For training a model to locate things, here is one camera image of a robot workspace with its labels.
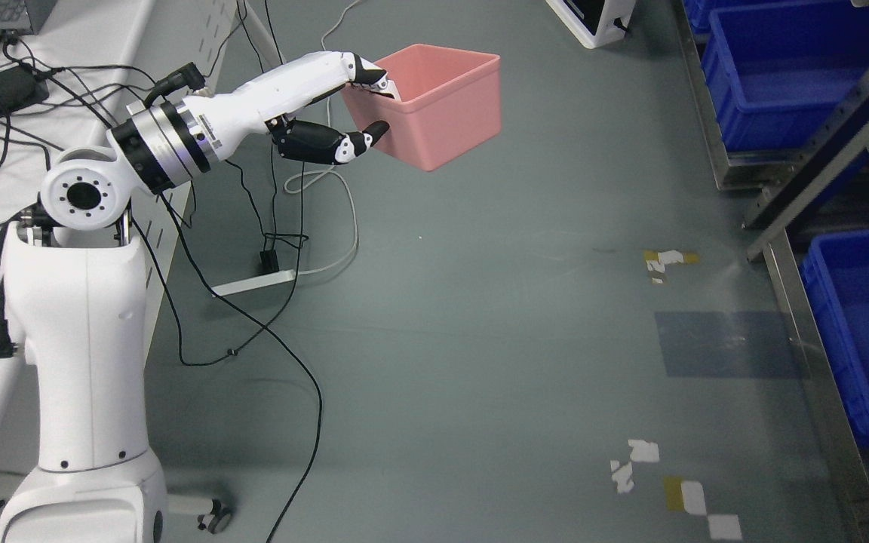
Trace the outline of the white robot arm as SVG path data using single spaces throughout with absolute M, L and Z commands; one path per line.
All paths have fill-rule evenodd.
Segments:
M 159 542 L 167 512 L 224 530 L 220 499 L 169 495 L 149 445 L 146 258 L 135 193 L 161 195 L 262 133 L 256 110 L 204 96 L 186 64 L 158 80 L 105 146 L 62 152 L 33 207 L 0 231 L 0 357 L 7 318 L 38 376 L 38 463 L 0 512 L 0 542 Z

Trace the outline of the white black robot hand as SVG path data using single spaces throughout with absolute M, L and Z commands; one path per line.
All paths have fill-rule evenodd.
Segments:
M 399 100 L 388 72 L 352 52 L 308 53 L 246 82 L 231 93 L 184 97 L 177 107 L 203 128 L 218 159 L 230 158 L 247 135 L 268 133 L 283 158 L 310 164 L 348 164 L 382 139 L 386 121 L 341 133 L 296 114 L 347 86 Z

